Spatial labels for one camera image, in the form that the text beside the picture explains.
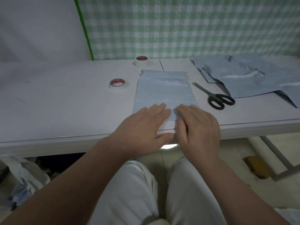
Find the tape roll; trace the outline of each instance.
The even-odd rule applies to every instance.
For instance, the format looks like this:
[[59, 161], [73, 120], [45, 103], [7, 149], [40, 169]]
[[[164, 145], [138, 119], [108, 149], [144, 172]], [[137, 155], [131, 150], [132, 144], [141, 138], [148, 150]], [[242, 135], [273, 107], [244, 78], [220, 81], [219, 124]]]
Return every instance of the tape roll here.
[[125, 88], [127, 88], [127, 83], [125, 80], [123, 79], [113, 79], [110, 81], [110, 89], [114, 90], [114, 91], [121, 91]]
[[138, 56], [135, 58], [135, 66], [138, 68], [147, 68], [150, 64], [150, 60], [146, 56]]

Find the white wall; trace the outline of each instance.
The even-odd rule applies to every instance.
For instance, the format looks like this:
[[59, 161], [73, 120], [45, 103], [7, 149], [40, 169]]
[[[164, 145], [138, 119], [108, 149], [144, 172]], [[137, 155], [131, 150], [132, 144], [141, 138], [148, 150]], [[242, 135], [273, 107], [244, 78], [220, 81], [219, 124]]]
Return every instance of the white wall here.
[[91, 60], [74, 0], [0, 0], [0, 61]]

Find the leg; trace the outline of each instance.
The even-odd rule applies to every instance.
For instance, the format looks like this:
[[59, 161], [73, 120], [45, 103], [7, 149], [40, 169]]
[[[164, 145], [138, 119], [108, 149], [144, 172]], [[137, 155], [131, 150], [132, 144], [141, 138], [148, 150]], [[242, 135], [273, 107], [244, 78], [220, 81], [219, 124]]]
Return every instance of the leg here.
[[226, 224], [217, 200], [185, 157], [173, 164], [167, 179], [166, 217], [170, 224]]
[[105, 188], [90, 225], [148, 224], [158, 218], [154, 176], [143, 164], [128, 161]]

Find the green checkered curtain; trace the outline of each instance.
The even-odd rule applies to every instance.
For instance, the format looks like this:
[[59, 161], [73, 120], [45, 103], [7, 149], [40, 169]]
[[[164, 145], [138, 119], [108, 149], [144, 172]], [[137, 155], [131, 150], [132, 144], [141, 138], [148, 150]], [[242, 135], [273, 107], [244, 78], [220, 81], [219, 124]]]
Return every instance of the green checkered curtain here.
[[75, 1], [95, 60], [300, 52], [300, 0]]

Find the scissors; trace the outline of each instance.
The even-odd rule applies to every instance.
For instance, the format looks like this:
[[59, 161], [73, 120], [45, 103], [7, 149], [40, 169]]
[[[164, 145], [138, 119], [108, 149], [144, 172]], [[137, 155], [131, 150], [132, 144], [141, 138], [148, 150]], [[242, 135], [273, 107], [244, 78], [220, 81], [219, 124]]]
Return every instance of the scissors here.
[[217, 110], [223, 110], [225, 108], [224, 103], [229, 105], [229, 106], [232, 106], [232, 105], [235, 104], [235, 100], [233, 98], [231, 98], [230, 96], [228, 96], [228, 95], [213, 94], [210, 91], [206, 90], [205, 88], [201, 87], [196, 82], [194, 82], [192, 84], [195, 85], [200, 90], [204, 91], [206, 94], [208, 94], [208, 104], [211, 105], [213, 108], [215, 108]]

